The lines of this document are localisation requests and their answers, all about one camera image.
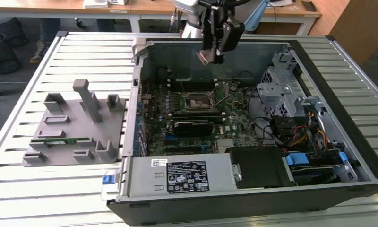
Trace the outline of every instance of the warning label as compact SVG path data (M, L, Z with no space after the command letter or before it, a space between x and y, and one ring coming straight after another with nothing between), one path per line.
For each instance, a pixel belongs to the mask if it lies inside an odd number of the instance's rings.
M171 194L209 191L207 162L167 163L167 181Z

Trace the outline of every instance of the barcode sticker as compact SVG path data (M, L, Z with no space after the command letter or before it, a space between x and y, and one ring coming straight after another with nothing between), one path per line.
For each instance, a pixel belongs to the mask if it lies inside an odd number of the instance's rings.
M168 159L152 159L152 167L167 166Z

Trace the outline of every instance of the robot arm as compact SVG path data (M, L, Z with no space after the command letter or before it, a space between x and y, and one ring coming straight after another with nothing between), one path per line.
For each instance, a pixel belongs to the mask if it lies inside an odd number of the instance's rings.
M235 7L250 0L175 0L188 13L188 23L201 29L203 48L197 53L204 64L221 64L224 53L235 50L245 30L235 18Z

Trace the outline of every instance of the wooden desk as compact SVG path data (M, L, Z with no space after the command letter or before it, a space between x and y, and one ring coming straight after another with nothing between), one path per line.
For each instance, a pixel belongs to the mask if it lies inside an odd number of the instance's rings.
M83 0L0 0L0 17L128 19L136 33L141 19L169 20L173 11L172 0L129 0L127 5L99 9L83 9ZM266 9L261 22L300 23L297 35L308 35L320 16L321 13L306 11L297 0L296 4L276 8L276 19L274 10Z
M175 11L172 0L133 0L131 12L132 14L167 14L172 15ZM301 0L290 6L276 8L277 17L321 17L320 12L309 12L305 10ZM268 8L264 17L274 17L273 8Z

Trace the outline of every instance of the slotted aluminum table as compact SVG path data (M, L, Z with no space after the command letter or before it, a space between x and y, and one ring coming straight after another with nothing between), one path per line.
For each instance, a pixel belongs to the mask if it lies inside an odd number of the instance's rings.
M32 168L23 167L20 163L44 114L43 101L48 92L61 92L65 99L77 99L79 94L72 89L73 81L88 79L89 89L99 98L115 93L129 98L132 44L136 37L177 38L155 33L81 32L71 32L65 37L56 38L0 132L0 227L125 225L100 197L101 176L108 170L120 168L120 162ZM308 36L260 35L244 38L292 38L301 42L378 154L378 88L337 42L325 37ZM173 226L268 224L292 227L378 226L378 194L352 199L325 211L200 221Z

